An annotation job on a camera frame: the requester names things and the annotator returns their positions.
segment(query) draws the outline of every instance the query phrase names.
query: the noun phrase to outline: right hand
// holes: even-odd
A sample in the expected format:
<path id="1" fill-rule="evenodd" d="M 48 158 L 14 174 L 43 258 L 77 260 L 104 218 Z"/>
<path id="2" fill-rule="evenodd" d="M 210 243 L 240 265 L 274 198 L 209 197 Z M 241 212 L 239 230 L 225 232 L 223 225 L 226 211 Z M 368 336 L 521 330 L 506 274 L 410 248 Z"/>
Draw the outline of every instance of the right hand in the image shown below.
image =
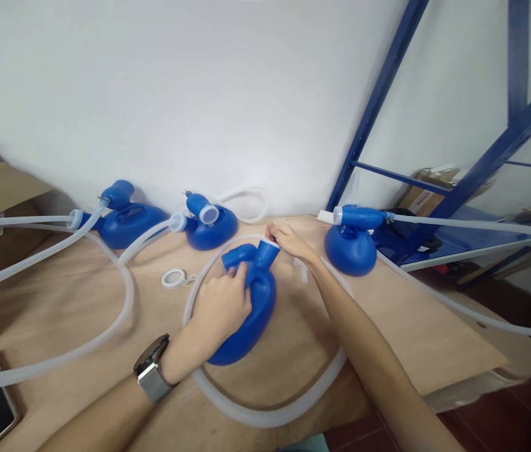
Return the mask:
<path id="1" fill-rule="evenodd" d="M 268 240 L 277 242 L 280 248 L 302 261 L 317 257 L 314 249 L 287 224 L 275 225 L 271 222 L 268 223 L 265 237 Z"/>

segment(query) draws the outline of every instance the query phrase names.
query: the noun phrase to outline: blue plastic bottle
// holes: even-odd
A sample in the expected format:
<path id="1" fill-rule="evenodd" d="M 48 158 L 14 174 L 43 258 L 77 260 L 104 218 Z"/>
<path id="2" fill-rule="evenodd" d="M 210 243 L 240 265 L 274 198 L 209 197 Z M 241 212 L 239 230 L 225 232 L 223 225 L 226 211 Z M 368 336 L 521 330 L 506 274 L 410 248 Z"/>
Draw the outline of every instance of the blue plastic bottle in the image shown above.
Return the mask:
<path id="1" fill-rule="evenodd" d="M 125 249 L 134 240 L 158 223 L 169 219 L 169 215 L 158 207 L 130 202 L 134 186 L 125 180 L 118 180 L 102 192 L 101 198 L 109 200 L 109 212 L 92 227 L 111 249 Z M 83 212 L 78 229 L 90 218 Z"/>
<path id="2" fill-rule="evenodd" d="M 259 246 L 246 244 L 222 256 L 226 271 L 248 262 L 245 288 L 251 287 L 251 314 L 239 330 L 230 336 L 209 359 L 210 364 L 228 365 L 243 358 L 255 346 L 272 316 L 276 304 L 276 280 L 269 268 L 278 256 L 280 247 L 262 239 Z"/>
<path id="3" fill-rule="evenodd" d="M 387 213 L 376 209 L 347 205 L 335 207 L 334 226 L 324 238 L 330 262 L 349 276 L 364 276 L 377 263 L 377 248 L 368 229 L 379 227 Z"/>
<path id="4" fill-rule="evenodd" d="M 198 193 L 187 191 L 186 196 L 186 206 L 193 217 L 186 221 L 185 231 L 192 248 L 214 249 L 236 234 L 239 221 L 231 210 L 209 204 L 207 198 Z"/>

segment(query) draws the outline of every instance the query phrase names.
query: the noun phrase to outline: white cap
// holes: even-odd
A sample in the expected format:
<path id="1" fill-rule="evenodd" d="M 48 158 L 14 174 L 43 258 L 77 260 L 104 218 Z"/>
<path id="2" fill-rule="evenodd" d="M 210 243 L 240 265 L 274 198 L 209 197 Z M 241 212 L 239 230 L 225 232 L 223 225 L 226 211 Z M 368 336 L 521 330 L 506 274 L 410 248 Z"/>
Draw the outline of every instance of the white cap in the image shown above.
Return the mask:
<path id="1" fill-rule="evenodd" d="M 263 239 L 261 239 L 261 241 L 267 243 L 268 245 L 271 245 L 271 246 L 274 246 L 274 247 L 280 249 L 280 245 L 279 244 L 277 244 L 276 242 L 273 242 L 271 240 L 268 240 L 265 237 Z"/>
<path id="2" fill-rule="evenodd" d="M 337 206 L 333 209 L 333 224 L 340 226 L 343 220 L 343 207 Z"/>
<path id="3" fill-rule="evenodd" d="M 163 275 L 161 278 L 161 284 L 163 284 L 163 287 L 166 289 L 175 289 L 180 286 L 186 286 L 190 281 L 194 281 L 195 279 L 196 275 L 190 275 L 188 276 L 188 279 L 186 279 L 186 272 L 184 270 L 172 269 Z"/>
<path id="4" fill-rule="evenodd" d="M 71 219 L 67 222 L 67 229 L 79 229 L 79 226 L 82 224 L 83 212 L 79 209 L 73 209 L 71 213 L 69 213 L 69 216 Z"/>
<path id="5" fill-rule="evenodd" d="M 198 214 L 198 219 L 201 223 L 211 226 L 217 218 L 220 216 L 220 211 L 217 210 L 217 207 L 211 204 L 206 205 L 201 209 L 201 212 Z"/>
<path id="6" fill-rule="evenodd" d="M 169 230 L 172 232 L 182 232 L 186 227 L 186 221 L 188 217 L 181 212 L 176 212 L 169 218 L 171 224 L 169 225 Z"/>

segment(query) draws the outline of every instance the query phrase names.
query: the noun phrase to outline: forearm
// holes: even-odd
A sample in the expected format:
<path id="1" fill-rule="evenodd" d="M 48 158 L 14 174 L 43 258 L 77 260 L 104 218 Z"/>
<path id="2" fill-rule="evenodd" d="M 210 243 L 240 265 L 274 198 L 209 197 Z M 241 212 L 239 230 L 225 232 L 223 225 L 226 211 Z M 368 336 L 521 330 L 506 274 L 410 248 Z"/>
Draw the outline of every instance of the forearm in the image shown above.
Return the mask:
<path id="1" fill-rule="evenodd" d="M 213 353 L 197 329 L 190 321 L 163 353 L 160 367 L 168 383 L 177 384 Z M 124 451 L 155 407 L 135 375 L 130 375 L 71 419 L 40 451 Z"/>
<path id="2" fill-rule="evenodd" d="M 389 343 L 321 259 L 306 260 L 331 324 L 364 389 L 404 451 L 461 450 L 418 394 Z"/>
<path id="3" fill-rule="evenodd" d="M 71 419 L 39 451 L 123 451 L 154 407 L 130 375 Z"/>

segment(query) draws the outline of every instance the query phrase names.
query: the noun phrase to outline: smartwatch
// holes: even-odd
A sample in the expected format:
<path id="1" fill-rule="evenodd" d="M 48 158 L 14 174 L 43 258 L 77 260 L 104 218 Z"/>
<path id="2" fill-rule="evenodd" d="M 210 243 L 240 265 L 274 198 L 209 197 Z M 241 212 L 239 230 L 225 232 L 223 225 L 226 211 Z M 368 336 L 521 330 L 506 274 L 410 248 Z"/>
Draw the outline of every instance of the smartwatch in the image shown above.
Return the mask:
<path id="1" fill-rule="evenodd" d="M 177 384 L 167 383 L 159 366 L 159 360 L 168 344 L 168 334 L 157 338 L 134 364 L 134 375 L 138 379 L 138 384 L 144 389 L 146 396 L 152 403 L 162 400 L 177 386 Z"/>

